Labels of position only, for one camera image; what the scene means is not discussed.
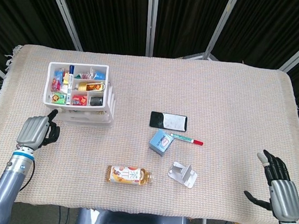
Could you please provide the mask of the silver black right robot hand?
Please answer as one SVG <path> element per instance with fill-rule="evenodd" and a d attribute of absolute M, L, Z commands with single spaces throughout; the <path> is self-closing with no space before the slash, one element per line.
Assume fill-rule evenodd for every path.
<path fill-rule="evenodd" d="M 270 200 L 255 198 L 249 191 L 244 191 L 246 198 L 253 204 L 271 211 L 280 222 L 294 223 L 299 220 L 299 195 L 291 180 L 287 166 L 279 157 L 267 150 L 257 154 L 260 160 L 270 192 Z"/>

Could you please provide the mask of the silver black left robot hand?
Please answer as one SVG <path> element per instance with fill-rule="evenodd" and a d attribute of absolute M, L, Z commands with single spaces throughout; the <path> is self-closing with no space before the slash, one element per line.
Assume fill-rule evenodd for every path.
<path fill-rule="evenodd" d="M 60 135 L 60 127 L 53 121 L 61 108 L 54 109 L 47 116 L 28 118 L 24 123 L 18 138 L 17 146 L 27 147 L 36 151 L 42 146 L 55 143 Z"/>

